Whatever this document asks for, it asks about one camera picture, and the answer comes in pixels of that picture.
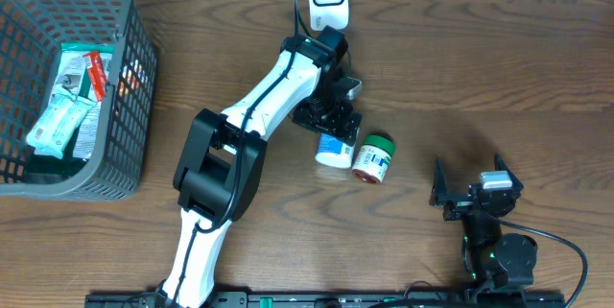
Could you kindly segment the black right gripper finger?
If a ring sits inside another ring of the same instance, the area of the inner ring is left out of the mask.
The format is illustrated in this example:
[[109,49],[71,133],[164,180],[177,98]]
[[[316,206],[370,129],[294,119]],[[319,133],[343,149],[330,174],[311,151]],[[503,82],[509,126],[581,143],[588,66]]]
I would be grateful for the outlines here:
[[445,174],[443,170],[442,161],[436,160],[434,182],[429,198],[429,204],[431,206],[441,206],[451,200],[449,190],[447,187]]
[[498,154],[494,155],[494,165],[497,171],[505,171],[508,173],[514,189],[521,191],[524,188],[522,182],[516,177],[516,175],[510,170],[505,161]]

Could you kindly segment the white blue label jar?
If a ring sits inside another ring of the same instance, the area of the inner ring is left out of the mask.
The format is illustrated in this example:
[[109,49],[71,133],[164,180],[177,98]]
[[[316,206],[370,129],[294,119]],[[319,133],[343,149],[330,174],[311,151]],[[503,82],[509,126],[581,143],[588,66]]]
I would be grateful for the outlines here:
[[315,160],[325,166],[349,169],[352,166],[354,150],[354,146],[349,146],[341,140],[323,133],[319,139]]

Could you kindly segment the green lid jar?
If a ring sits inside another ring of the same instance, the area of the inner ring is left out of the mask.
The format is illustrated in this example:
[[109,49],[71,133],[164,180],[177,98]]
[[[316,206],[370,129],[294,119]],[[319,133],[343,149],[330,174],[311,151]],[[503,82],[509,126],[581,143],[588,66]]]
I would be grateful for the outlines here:
[[388,138],[376,134],[368,135],[356,156],[352,174],[367,183],[381,183],[395,150],[394,143]]

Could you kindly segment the red snack bar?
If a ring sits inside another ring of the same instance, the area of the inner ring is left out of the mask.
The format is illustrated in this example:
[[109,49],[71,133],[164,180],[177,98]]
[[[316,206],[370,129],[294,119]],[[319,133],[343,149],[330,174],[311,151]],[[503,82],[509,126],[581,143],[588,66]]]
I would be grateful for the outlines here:
[[98,51],[83,55],[86,71],[98,102],[106,96],[106,73],[103,60]]

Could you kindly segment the mint green wipes pack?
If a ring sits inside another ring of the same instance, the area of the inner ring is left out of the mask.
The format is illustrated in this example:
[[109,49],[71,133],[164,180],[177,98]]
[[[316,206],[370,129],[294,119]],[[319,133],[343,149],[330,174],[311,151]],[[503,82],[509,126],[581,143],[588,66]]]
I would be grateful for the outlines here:
[[65,148],[95,102],[61,87],[56,90],[26,137],[28,145],[44,155],[63,159]]

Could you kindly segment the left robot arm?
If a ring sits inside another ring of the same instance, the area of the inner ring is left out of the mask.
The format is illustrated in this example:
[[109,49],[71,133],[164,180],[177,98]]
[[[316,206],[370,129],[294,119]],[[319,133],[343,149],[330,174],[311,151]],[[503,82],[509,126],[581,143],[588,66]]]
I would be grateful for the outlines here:
[[155,306],[200,307],[209,299],[224,238],[251,204],[268,140],[286,117],[355,144],[362,116],[348,93],[359,81],[342,70],[347,51],[344,33],[330,26],[316,37],[296,32],[242,100],[220,113],[205,108],[197,114],[173,177],[181,217],[177,254]]

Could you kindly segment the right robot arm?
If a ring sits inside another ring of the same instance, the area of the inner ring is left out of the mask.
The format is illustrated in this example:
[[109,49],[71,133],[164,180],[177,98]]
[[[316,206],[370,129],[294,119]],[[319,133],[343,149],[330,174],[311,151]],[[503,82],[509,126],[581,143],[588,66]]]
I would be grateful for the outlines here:
[[524,189],[505,161],[494,156],[494,169],[464,194],[448,188],[441,160],[436,161],[429,204],[442,208],[445,221],[463,225],[463,265],[489,290],[516,289],[533,283],[537,244],[530,236],[503,233],[501,218],[516,206]]

